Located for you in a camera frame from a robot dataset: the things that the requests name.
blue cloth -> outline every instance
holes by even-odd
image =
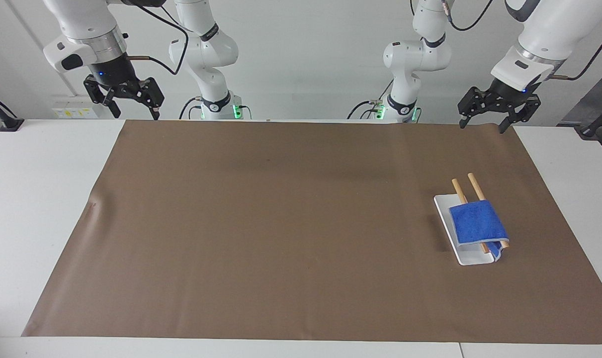
[[[449,209],[460,245],[486,243],[493,257],[502,254],[501,240],[508,241],[504,225],[488,200],[469,202]]]

tabletop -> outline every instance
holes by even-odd
[[[602,357],[602,345],[21,338],[121,120],[28,120],[0,134],[0,357]],[[568,128],[515,127],[602,281],[602,148]]]

wooden stick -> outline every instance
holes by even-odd
[[[458,179],[453,179],[451,181],[451,183],[453,183],[453,187],[455,188],[455,192],[458,194],[458,197],[460,198],[460,202],[462,204],[466,204],[468,201],[467,201],[466,197],[464,196],[464,192],[462,191],[462,187],[460,186],[460,182],[458,181]],[[482,247],[482,252],[484,252],[485,254],[488,254],[490,252],[489,247],[487,247],[487,244],[480,243],[480,247]]]
[[[482,188],[480,188],[480,184],[478,184],[478,180],[475,178],[475,174],[469,173],[469,180],[471,181],[473,190],[475,190],[475,193],[478,194],[478,199],[486,200],[487,197],[484,196],[484,192],[482,191]],[[509,247],[508,242],[505,240],[501,240],[500,243],[502,244],[503,248]]]

white robotic arm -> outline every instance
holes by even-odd
[[[44,0],[62,30],[62,35],[44,48],[44,55],[60,72],[87,66],[92,74],[84,85],[91,100],[107,106],[116,118],[121,112],[114,97],[144,104],[156,120],[164,95],[155,79],[142,81],[135,75],[126,55],[124,35],[108,11],[112,2],[155,7],[166,0]]]
[[[415,71],[444,70],[451,61],[451,47],[445,42],[447,17],[440,0],[419,0],[414,30],[420,41],[398,41],[385,48],[385,66],[394,75],[391,92],[383,98],[385,118],[404,122],[410,119],[421,88]]]
[[[226,79],[215,67],[234,64],[239,58],[237,43],[224,34],[215,22],[209,0],[175,0],[183,26],[199,36],[189,45],[184,64],[201,90],[202,113],[205,119],[241,118],[241,98],[228,90]],[[178,63],[184,44],[173,41],[169,54]]]
[[[487,111],[508,113],[500,124],[501,132],[513,123],[530,120],[541,105],[533,91],[553,76],[602,19],[602,0],[506,0],[506,8],[524,24],[524,30],[491,71],[495,77],[491,87],[469,89],[458,104],[464,116],[462,128],[473,116]]]

blue object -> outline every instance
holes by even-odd
[[[502,253],[501,240],[508,241],[504,225],[488,200],[469,202],[449,209],[458,243],[487,243],[496,261]]]

